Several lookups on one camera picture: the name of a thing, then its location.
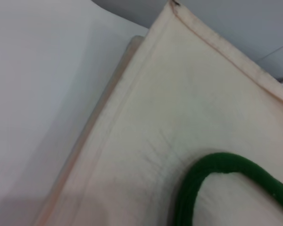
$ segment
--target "green rope handle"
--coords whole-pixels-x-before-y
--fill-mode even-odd
[[[194,205],[202,182],[210,173],[241,173],[262,187],[283,207],[283,184],[252,161],[232,153],[209,154],[196,162],[183,179],[173,226],[192,226]]]

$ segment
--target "gray background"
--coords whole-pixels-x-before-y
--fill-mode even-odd
[[[150,27],[166,0],[93,0]],[[283,78],[283,0],[182,0],[193,14],[277,79]]]

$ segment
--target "green handle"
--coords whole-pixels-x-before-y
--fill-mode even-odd
[[[232,153],[209,154],[196,162],[183,179],[176,201],[173,226],[192,226],[197,193],[210,173],[241,173],[283,207],[283,184],[252,161]]]

